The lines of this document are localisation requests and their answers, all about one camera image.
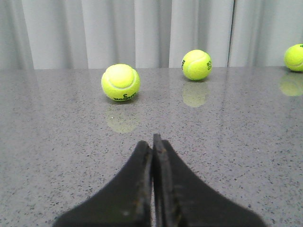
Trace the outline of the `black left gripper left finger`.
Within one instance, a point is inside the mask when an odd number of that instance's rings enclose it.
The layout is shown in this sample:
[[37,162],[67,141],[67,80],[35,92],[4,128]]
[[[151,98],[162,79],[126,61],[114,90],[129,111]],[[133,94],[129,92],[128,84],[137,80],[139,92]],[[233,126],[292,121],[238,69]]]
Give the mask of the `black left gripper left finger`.
[[152,149],[139,141],[120,172],[97,194],[62,214],[55,227],[151,226]]

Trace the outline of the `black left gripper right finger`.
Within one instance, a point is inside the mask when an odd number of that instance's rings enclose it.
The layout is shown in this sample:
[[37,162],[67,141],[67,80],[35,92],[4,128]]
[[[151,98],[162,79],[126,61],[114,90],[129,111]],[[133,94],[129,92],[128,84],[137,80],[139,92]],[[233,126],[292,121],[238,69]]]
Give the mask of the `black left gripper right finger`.
[[153,136],[153,179],[158,227],[263,227],[256,213],[209,187],[171,144]]

